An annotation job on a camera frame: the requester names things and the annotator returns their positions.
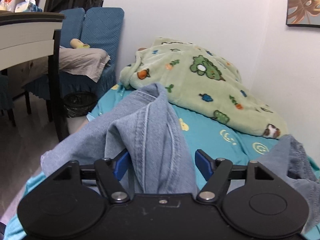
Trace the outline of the blue covered chair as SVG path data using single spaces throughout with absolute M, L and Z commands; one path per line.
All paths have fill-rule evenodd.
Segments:
M 81 41 L 92 48 L 103 49 L 110 56 L 93 89 L 97 98 L 101 98 L 116 84 L 116 62 L 123 19 L 124 11 L 121 8 L 94 7 L 86 12 Z
M 60 45 L 65 48 L 70 48 L 71 39 L 79 39 L 81 36 L 82 24 L 85 18 L 85 10 L 82 8 L 76 8 L 63 10 L 61 13 L 64 14 L 66 18 L 62 25 Z M 49 121 L 52 122 L 53 104 L 51 103 L 49 96 L 47 63 L 47 57 L 35 60 L 33 62 L 33 67 L 30 69 L 26 84 L 23 87 L 26 91 L 31 92 L 35 96 L 46 101 L 48 118 Z M 91 80 L 87 76 L 73 75 L 60 71 L 59 78 L 60 92 L 62 97 L 74 92 L 91 90 Z

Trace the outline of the tissue pack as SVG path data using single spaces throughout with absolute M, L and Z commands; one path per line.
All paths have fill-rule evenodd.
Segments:
M 36 5 L 35 0 L 24 0 L 16 5 L 14 12 L 42 12 L 42 9 Z

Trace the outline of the black mesh waste bin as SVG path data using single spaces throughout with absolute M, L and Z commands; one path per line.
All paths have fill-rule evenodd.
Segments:
M 97 96 L 91 92 L 75 92 L 63 98 L 65 113 L 68 118 L 86 116 L 97 104 Z

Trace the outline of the white black desk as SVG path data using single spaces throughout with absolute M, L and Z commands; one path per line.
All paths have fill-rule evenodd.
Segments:
M 49 97 L 59 141 L 69 136 L 63 114 L 59 78 L 59 49 L 65 15 L 52 12 L 1 11 L 1 70 L 48 57 Z

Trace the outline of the gold leaf framed picture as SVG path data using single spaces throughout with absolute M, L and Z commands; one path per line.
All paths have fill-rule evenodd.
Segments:
M 319 28 L 319 0 L 287 0 L 286 25 Z

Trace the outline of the cream bottle on chair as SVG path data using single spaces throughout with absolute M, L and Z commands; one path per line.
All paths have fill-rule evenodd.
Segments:
M 82 41 L 80 41 L 77 38 L 73 38 L 70 41 L 70 46 L 73 49 L 80 49 L 80 48 L 90 48 L 91 46 L 89 44 L 83 43 Z

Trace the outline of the white orange container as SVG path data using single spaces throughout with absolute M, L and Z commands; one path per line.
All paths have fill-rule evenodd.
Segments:
M 16 7 L 16 0 L 1 0 L 0 10 L 14 12 Z

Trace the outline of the blue denim jeans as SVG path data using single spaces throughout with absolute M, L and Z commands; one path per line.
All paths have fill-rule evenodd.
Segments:
M 122 179 L 131 193 L 188 193 L 205 184 L 195 166 L 178 116 L 160 84 L 133 90 L 110 111 L 70 135 L 41 157 L 49 176 L 70 160 L 92 164 L 114 158 L 127 149 L 134 172 Z M 303 145 L 286 135 L 278 139 L 261 161 L 307 200 L 310 215 L 304 234 L 319 224 L 319 167 L 306 155 Z

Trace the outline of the green cartoon fleece blanket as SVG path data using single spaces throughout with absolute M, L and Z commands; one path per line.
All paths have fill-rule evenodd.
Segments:
M 157 38 L 136 52 L 120 82 L 134 89 L 158 82 L 170 103 L 242 133 L 279 139 L 289 132 L 285 120 L 242 84 L 233 64 L 196 44 Z

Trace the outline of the beige cloth on chair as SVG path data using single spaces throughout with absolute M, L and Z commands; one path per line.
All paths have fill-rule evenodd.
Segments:
M 72 75 L 84 75 L 98 82 L 111 57 L 99 48 L 60 48 L 59 69 Z M 22 68 L 21 86 L 48 73 L 48 57 L 19 64 Z

